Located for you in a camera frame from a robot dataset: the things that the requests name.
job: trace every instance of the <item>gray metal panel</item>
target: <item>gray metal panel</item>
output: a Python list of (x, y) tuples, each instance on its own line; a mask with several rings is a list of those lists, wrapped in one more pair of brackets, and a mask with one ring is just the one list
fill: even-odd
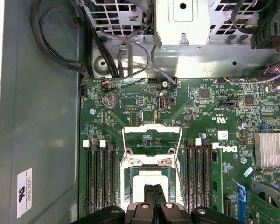
[[(137, 36), (139, 43), (148, 52), (153, 47), (152, 37)], [(105, 42), (115, 63), (117, 64), (117, 54), (122, 41), (108, 39)], [(105, 75), (105, 65), (101, 65), (101, 56), (96, 45), (93, 50), (93, 61), (98, 62), (94, 68), (96, 77), (111, 77)], [(189, 45), (186, 48), (172, 47), (167, 49), (157, 49), (155, 52), (157, 64), (171, 77), (178, 78), (199, 78), (199, 77), (222, 77), (222, 76), (254, 76), (258, 70), (262, 72), (268, 65), (277, 63), (280, 60), (280, 52), (275, 49), (251, 50), (249, 45), (223, 45), (207, 44), (203, 46)], [(146, 64), (144, 52), (137, 46), (131, 46), (128, 55), (123, 56), (123, 66), (125, 75), (129, 72), (136, 72)], [(139, 74), (148, 77), (161, 77), (161, 74), (150, 63), (148, 69)]]
[[(35, 43), (27, 0), (5, 0), (0, 107), (0, 224), (61, 224), (77, 219), (78, 78)], [(50, 1), (44, 0), (43, 7)], [(53, 1), (56, 6), (64, 0)], [(46, 22), (49, 41), (77, 58), (68, 18)], [(32, 168), (32, 208), (16, 218), (17, 175)]]

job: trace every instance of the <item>green circuit board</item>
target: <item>green circuit board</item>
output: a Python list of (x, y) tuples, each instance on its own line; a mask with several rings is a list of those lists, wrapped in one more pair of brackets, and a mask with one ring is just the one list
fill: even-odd
[[(177, 86), (164, 81), (82, 80), (79, 217), (110, 204), (129, 204), (133, 201), (133, 177), (141, 170), (157, 170), (170, 180), (169, 201), (180, 198), (189, 210), (203, 205), (237, 219), (248, 219), (249, 210), (245, 211), (245, 206), (240, 210), (238, 183), (247, 191), (253, 182), (280, 188), (280, 168), (261, 172), (254, 158), (254, 134), (280, 132), (280, 91), (270, 91), (280, 81), (242, 85), (213, 78), (179, 79)], [(182, 129), (177, 155), (181, 189), (174, 184), (178, 182), (176, 170), (166, 166), (126, 169), (124, 183), (120, 182), (123, 127), (147, 124)], [(125, 144), (134, 154), (155, 156), (175, 148), (178, 137), (176, 133), (148, 130), (126, 134)], [(197, 138), (202, 139), (205, 148), (192, 152)], [(106, 150), (101, 150), (101, 143), (106, 144)]]

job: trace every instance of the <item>metal bracket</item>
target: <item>metal bracket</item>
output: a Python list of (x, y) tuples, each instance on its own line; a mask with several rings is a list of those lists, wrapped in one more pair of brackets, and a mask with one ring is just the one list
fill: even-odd
[[(126, 148), (125, 134), (127, 133), (145, 133), (148, 130), (156, 130), (159, 133), (176, 133), (179, 134), (176, 148), (168, 149), (167, 154), (157, 154), (154, 157), (149, 157), (143, 154), (133, 154), (131, 149)], [(129, 167), (141, 166), (164, 166), (171, 167), (176, 170), (176, 202), (181, 203), (181, 184), (178, 171), (180, 163), (177, 158), (178, 148), (182, 138), (181, 127), (166, 127), (161, 124), (145, 124), (139, 127), (124, 127), (122, 129), (122, 137), (124, 143), (124, 154), (120, 163), (120, 206), (126, 209), (125, 205), (125, 169)]]

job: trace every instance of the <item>wire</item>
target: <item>wire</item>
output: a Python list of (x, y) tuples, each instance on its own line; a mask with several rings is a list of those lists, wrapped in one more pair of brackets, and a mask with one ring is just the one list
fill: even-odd
[(262, 81), (256, 81), (256, 82), (239, 82), (239, 81), (230, 81), (230, 83), (232, 84), (261, 84), (261, 83), (268, 83), (268, 82), (272, 82), (274, 80), (276, 80), (277, 78), (280, 77), (280, 73), (278, 75), (276, 75), (273, 78), (270, 78), (268, 80), (262, 80)]
[[(135, 36), (138, 36), (138, 35), (141, 35), (144, 33), (144, 30), (143, 29), (138, 29), (138, 30), (135, 30), (133, 32), (131, 32), (126, 38), (127, 39), (131, 39)], [(122, 65), (122, 55), (125, 53), (126, 51), (125, 50), (119, 50), (119, 53), (117, 55), (117, 67), (118, 67), (118, 72), (119, 72), (119, 77), (123, 77), (124, 76), (124, 69), (123, 69), (123, 65)]]
[(145, 65), (145, 67), (143, 69), (141, 69), (141, 70), (139, 70), (137, 72), (134, 72), (133, 74), (131, 74), (129, 76), (120, 77), (118, 79), (111, 80), (110, 83), (114, 83), (114, 82), (118, 82), (120, 80), (125, 80), (125, 79), (128, 79), (128, 78), (132, 78), (135, 75), (138, 75), (138, 74), (144, 72), (149, 67), (149, 63), (150, 63), (149, 53), (148, 53), (148, 51), (143, 46), (141, 46), (140, 44), (138, 44), (138, 43), (136, 43), (134, 41), (131, 41), (131, 40), (125, 38), (125, 37), (121, 37), (121, 36), (117, 36), (117, 35), (114, 35), (114, 34), (106, 33), (103, 29), (101, 29), (101, 32), (102, 32), (103, 35), (110, 36), (110, 37), (113, 37), (113, 38), (117, 38), (117, 39), (123, 40), (123, 41), (125, 41), (125, 42), (127, 42), (127, 43), (129, 43), (131, 45), (136, 45), (136, 46), (140, 47), (145, 52), (145, 54), (147, 56), (147, 64)]
[(174, 85), (177, 85), (177, 83), (166, 73), (164, 72), (155, 62), (154, 60), (154, 53), (155, 53), (155, 49), (157, 46), (154, 45), (153, 49), (151, 50), (151, 62), (153, 63), (153, 65), (156, 67), (156, 69), (171, 83), (173, 83)]
[(254, 34), (257, 31), (257, 28), (240, 28), (236, 23), (238, 12), (240, 11), (244, 1), (245, 0), (239, 0), (236, 6), (234, 7), (231, 13), (231, 22), (239, 32), (242, 32), (244, 34)]
[(84, 69), (82, 64), (73, 65), (65, 62), (61, 58), (59, 58), (54, 52), (51, 51), (51, 49), (47, 46), (46, 42), (44, 41), (42, 37), (42, 31), (40, 28), (40, 22), (39, 22), (39, 10), (40, 10), (40, 4), (42, 0), (35, 0), (32, 3), (30, 12), (30, 22), (31, 22), (31, 28), (33, 35), (35, 37), (36, 43), (40, 47), (40, 49), (55, 63), (65, 67), (66, 69), (72, 70), (72, 71), (77, 71), (83, 74), (85, 78), (89, 78), (88, 72)]
[(44, 23), (45, 23), (45, 20), (46, 18), (52, 14), (53, 12), (58, 12), (58, 11), (66, 11), (70, 14), (70, 16), (73, 18), (72, 14), (71, 14), (71, 11), (66, 8), (66, 7), (63, 7), (63, 6), (59, 6), (59, 7), (55, 7), (55, 8), (50, 8), (48, 10), (46, 10), (42, 15), (41, 15), (41, 18), (39, 20), (39, 23), (40, 23), (40, 28), (41, 28), (41, 31), (42, 31), (42, 38), (43, 40), (45, 41), (46, 45), (48, 46), (48, 48), (56, 55), (58, 56), (59, 58), (61, 58), (63, 61), (67, 62), (67, 63), (71, 63), (71, 64), (77, 64), (77, 63), (80, 63), (79, 61), (77, 60), (70, 60), (70, 59), (67, 59), (65, 57), (63, 57), (62, 55), (60, 55), (53, 47), (52, 45), (50, 45), (50, 43), (47, 41), (45, 35), (44, 35), (44, 31), (43, 31), (43, 26), (44, 26)]
[(230, 82), (230, 80), (226, 77), (223, 78), (226, 82)]
[(116, 65), (114, 63), (114, 60), (113, 60), (112, 56), (110, 55), (110, 53), (108, 52), (108, 50), (104, 46), (104, 44), (101, 42), (100, 38), (98, 37), (98, 34), (97, 34), (96, 30), (92, 27), (91, 22), (89, 22), (89, 23), (91, 25), (90, 30), (92, 32), (94, 41), (97, 44), (98, 49), (101, 52), (102, 57), (104, 58), (107, 66), (110, 70), (112, 78), (118, 78), (119, 77), (118, 71), (117, 71), (117, 68), (116, 68)]
[(91, 32), (91, 27), (89, 23), (89, 17), (85, 10), (83, 11), (84, 15), (84, 59), (85, 59), (85, 66), (88, 71), (90, 78), (94, 78), (93, 69), (92, 69), (92, 45), (93, 45), (93, 35)]

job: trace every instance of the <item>sticker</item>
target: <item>sticker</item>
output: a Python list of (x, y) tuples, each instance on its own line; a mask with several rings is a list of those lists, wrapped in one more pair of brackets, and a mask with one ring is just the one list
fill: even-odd
[(32, 169), (18, 174), (17, 218), (32, 207)]
[(246, 170), (246, 172), (244, 172), (244, 176), (245, 176), (245, 177), (248, 177), (248, 176), (250, 175), (250, 173), (252, 173), (252, 171), (253, 171), (253, 168), (252, 168), (252, 167), (249, 167), (249, 168)]
[(218, 140), (228, 140), (228, 131), (218, 131)]

